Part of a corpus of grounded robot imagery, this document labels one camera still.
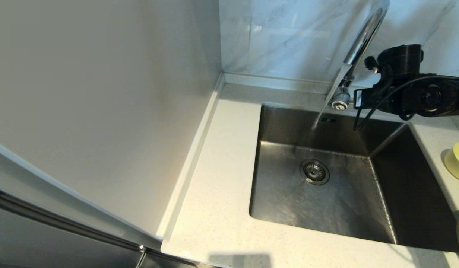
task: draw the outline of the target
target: sink basin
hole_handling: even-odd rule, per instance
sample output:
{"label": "sink basin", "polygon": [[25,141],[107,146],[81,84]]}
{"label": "sink basin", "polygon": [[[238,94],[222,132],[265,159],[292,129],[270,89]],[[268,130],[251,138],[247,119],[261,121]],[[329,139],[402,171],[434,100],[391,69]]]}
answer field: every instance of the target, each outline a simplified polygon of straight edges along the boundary
{"label": "sink basin", "polygon": [[263,106],[250,215],[344,236],[458,252],[456,221],[410,128]]}

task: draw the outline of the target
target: drain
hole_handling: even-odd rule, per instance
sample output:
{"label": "drain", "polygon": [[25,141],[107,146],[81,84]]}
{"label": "drain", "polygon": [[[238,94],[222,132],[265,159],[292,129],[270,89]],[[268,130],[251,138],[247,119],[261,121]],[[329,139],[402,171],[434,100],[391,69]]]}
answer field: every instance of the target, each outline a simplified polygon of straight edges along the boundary
{"label": "drain", "polygon": [[322,185],[329,180],[329,170],[316,159],[304,160],[300,171],[306,181],[315,185]]}

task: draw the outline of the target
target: countertop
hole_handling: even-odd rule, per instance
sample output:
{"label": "countertop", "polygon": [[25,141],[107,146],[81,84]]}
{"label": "countertop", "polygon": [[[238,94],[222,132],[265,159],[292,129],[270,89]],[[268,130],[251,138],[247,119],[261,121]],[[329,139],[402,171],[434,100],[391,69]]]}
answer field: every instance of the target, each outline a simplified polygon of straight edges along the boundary
{"label": "countertop", "polygon": [[[173,233],[162,252],[223,267],[459,268],[456,253],[392,245],[254,219],[249,214],[262,103],[317,111],[325,95],[226,84]],[[354,109],[342,112],[354,114]],[[373,118],[398,121],[376,112]],[[459,142],[448,117],[410,128],[459,214],[459,181],[442,155]]]}

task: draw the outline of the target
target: marble backsplash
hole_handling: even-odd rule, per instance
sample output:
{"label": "marble backsplash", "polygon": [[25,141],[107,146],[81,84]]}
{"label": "marble backsplash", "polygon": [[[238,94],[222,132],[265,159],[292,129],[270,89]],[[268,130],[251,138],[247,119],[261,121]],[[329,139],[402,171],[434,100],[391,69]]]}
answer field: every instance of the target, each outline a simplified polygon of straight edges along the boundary
{"label": "marble backsplash", "polygon": [[[332,81],[376,0],[219,0],[222,68]],[[459,0],[392,0],[366,56],[422,44],[423,73],[459,76]],[[353,85],[379,74],[361,63]]]}

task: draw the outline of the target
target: faucet spout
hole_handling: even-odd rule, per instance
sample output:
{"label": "faucet spout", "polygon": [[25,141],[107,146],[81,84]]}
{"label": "faucet spout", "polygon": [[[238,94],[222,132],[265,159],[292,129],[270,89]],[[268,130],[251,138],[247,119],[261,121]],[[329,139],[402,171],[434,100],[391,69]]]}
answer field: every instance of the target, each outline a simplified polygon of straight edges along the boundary
{"label": "faucet spout", "polygon": [[372,8],[369,16],[360,29],[359,34],[357,34],[352,47],[347,53],[344,63],[350,65],[351,67],[347,73],[345,73],[341,81],[336,81],[336,83],[339,83],[339,89],[332,99],[332,107],[335,109],[345,110],[348,107],[347,102],[350,100],[350,94],[348,93],[347,88],[354,79],[354,70],[362,60],[362,56],[364,56],[365,51],[380,27],[380,24],[388,11],[389,5],[390,0],[379,0],[377,5]]}

